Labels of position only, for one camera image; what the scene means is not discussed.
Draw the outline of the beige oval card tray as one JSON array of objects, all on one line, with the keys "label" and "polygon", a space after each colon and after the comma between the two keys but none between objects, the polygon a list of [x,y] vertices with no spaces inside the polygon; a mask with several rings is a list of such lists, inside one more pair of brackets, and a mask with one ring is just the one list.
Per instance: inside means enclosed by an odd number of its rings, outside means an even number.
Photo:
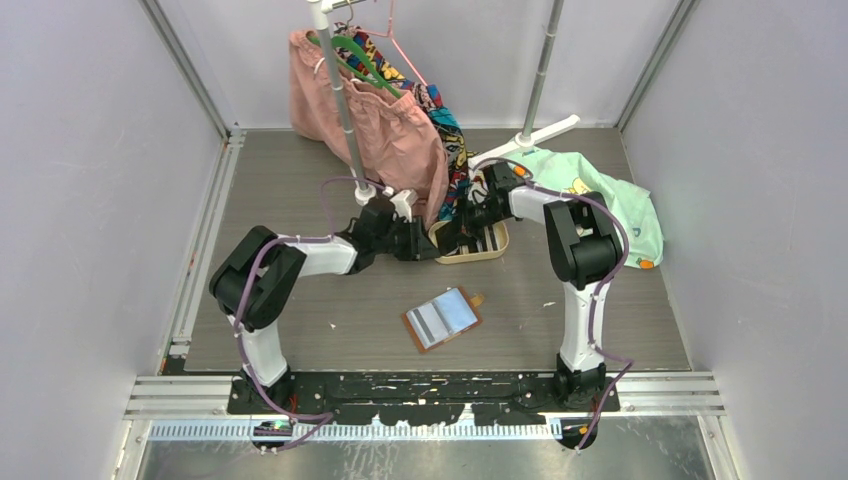
[{"label": "beige oval card tray", "polygon": [[478,261],[494,260],[502,257],[508,248],[510,237],[508,228],[504,222],[498,222],[487,228],[482,241],[477,242],[475,249],[462,246],[449,255],[443,255],[435,259],[442,265],[455,265]]}]

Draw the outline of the brown leather card holder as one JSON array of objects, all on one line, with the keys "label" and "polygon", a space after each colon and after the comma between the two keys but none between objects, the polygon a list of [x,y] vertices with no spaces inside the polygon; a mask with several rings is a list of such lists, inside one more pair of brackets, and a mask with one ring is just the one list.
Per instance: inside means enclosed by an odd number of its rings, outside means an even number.
[{"label": "brown leather card holder", "polygon": [[[443,342],[440,342],[434,348],[427,351],[420,351],[415,338],[412,335],[412,329],[408,326],[403,316],[407,311],[428,303],[432,304],[436,308],[439,316],[445,323],[449,334]],[[410,334],[413,344],[421,354],[426,354],[483,323],[483,318],[479,313],[478,306],[474,304],[472,297],[462,287],[449,288],[445,292],[419,306],[405,311],[401,315],[401,320],[407,332]]]}]

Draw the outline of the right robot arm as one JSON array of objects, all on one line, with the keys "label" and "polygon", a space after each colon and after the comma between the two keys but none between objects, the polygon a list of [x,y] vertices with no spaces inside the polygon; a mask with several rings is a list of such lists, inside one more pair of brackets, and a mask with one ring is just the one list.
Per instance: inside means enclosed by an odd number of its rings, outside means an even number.
[{"label": "right robot arm", "polygon": [[434,228],[442,255],[483,246],[489,230],[508,219],[544,226],[549,261],[564,288],[565,327],[552,380],[555,402],[577,411],[606,389],[603,310],[609,286],[623,267],[627,239],[599,193],[554,191],[506,158],[481,163],[485,193],[459,202],[455,216]]}]

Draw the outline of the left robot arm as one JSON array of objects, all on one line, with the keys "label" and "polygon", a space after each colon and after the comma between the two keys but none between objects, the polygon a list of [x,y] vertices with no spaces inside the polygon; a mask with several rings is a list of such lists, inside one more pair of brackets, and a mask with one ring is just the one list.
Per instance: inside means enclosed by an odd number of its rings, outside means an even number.
[{"label": "left robot arm", "polygon": [[283,236],[259,225],[242,238],[208,283],[228,317],[247,387],[243,398],[269,413],[291,408],[292,370],[277,322],[296,282],[317,275],[353,275],[380,255],[399,261],[438,257],[420,216],[402,215],[385,197],[369,200],[345,229],[327,237]]}]

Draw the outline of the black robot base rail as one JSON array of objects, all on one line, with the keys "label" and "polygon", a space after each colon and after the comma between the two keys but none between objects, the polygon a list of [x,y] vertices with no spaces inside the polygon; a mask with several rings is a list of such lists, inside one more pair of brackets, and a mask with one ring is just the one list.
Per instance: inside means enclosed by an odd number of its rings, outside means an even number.
[{"label": "black robot base rail", "polygon": [[296,414],[329,413],[339,425],[452,425],[464,411],[476,426],[542,424],[546,415],[617,412],[611,391],[562,395],[552,372],[296,372],[270,398]]}]

